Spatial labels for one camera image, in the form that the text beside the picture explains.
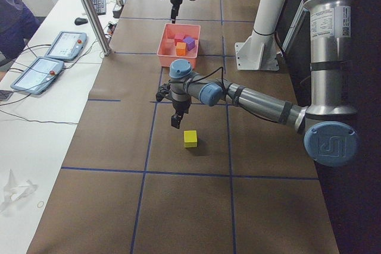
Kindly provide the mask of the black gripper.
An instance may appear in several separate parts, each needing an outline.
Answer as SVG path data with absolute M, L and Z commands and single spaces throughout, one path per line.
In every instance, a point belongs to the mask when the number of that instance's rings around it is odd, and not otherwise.
M 180 123 L 183 119 L 183 114 L 189 113 L 189 108 L 191 106 L 191 100 L 188 99 L 186 101 L 177 101 L 175 99 L 172 100 L 173 108 L 175 109 L 175 114 L 171 116 L 171 126 L 179 129 Z
M 170 2 L 173 5 L 171 9 L 171 23 L 175 24 L 179 13 L 179 6 L 182 4 L 182 0 L 170 0 Z

